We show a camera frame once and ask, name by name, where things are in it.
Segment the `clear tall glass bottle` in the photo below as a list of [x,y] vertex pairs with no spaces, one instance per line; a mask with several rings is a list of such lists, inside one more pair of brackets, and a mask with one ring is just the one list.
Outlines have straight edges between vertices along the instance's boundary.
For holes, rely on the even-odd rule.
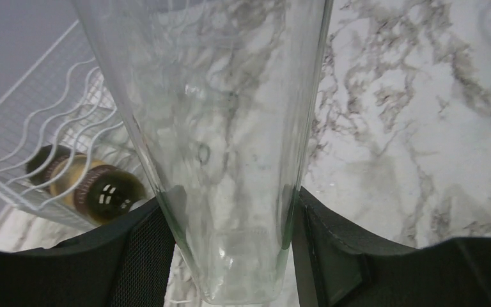
[[204,301],[281,293],[330,1],[74,1]]

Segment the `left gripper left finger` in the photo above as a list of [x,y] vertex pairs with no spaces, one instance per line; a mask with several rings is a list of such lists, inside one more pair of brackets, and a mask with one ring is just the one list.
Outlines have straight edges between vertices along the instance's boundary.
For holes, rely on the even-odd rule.
[[0,306],[163,306],[174,248],[153,199],[52,248],[0,251]]

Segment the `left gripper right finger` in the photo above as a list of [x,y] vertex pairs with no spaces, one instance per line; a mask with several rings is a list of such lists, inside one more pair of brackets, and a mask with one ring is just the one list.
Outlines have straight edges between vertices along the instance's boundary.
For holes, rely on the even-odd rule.
[[378,236],[293,189],[301,306],[491,306],[491,237],[416,249]]

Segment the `dark labelled wine bottle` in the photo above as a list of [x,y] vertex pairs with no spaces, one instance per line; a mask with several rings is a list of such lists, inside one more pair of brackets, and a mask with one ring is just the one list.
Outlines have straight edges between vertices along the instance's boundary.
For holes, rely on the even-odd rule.
[[97,224],[106,224],[130,212],[147,198],[135,175],[63,145],[41,147],[26,163],[33,185],[43,188],[79,214]]

